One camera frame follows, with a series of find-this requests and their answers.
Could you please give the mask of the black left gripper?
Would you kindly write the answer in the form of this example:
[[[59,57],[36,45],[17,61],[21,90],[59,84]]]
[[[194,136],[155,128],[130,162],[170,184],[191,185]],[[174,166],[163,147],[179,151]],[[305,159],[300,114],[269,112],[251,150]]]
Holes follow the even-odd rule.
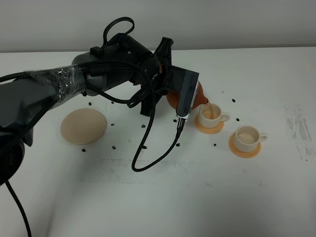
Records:
[[[138,66],[151,79],[155,92],[154,103],[152,94],[148,94],[141,101],[140,114],[143,116],[151,116],[153,104],[156,105],[161,96],[166,95],[170,91],[178,91],[176,73],[171,61],[172,45],[172,39],[163,37],[154,53],[141,53],[138,56]]]

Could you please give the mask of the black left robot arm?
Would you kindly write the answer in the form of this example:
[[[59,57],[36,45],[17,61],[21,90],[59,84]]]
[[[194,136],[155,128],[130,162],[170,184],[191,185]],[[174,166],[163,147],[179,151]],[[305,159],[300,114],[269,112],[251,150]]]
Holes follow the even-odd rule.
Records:
[[[127,34],[116,34],[101,47],[77,56],[72,65],[26,71],[1,77],[0,82],[0,181],[6,183],[20,167],[25,146],[33,143],[35,124],[50,109],[85,94],[107,96],[107,90],[124,82],[141,88],[121,100],[153,119],[156,104],[171,83],[171,46],[163,38],[150,52]]]

